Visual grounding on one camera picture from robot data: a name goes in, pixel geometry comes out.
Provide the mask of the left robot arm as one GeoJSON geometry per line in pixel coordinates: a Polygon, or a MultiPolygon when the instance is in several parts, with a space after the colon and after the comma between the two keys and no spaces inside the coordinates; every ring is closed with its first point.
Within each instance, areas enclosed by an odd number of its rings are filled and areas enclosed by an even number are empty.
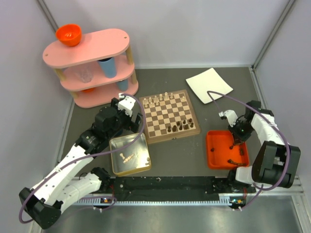
{"type": "Polygon", "coordinates": [[[73,183],[72,179],[95,158],[107,155],[105,149],[109,141],[120,131],[142,134],[146,123],[144,113],[140,111],[136,120],[132,120],[133,108],[139,103],[136,97],[121,93],[109,106],[99,110],[91,127],[80,134],[64,159],[42,181],[20,191],[20,223],[25,223],[22,214],[26,212],[40,228],[48,229],[78,200],[110,188],[110,176],[100,167],[92,169],[81,180],[73,183]]]}

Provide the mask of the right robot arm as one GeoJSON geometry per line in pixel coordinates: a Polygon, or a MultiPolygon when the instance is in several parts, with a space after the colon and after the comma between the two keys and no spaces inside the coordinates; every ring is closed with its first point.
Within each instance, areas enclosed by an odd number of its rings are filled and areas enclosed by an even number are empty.
{"type": "Polygon", "coordinates": [[[261,102],[252,100],[246,104],[243,119],[235,111],[227,110],[227,119],[234,145],[245,142],[252,132],[256,132],[261,148],[252,166],[240,166],[235,175],[227,179],[227,187],[232,192],[240,191],[245,184],[263,184],[264,188],[281,180],[278,187],[290,188],[294,183],[301,151],[283,141],[274,114],[261,107],[261,102]]]}

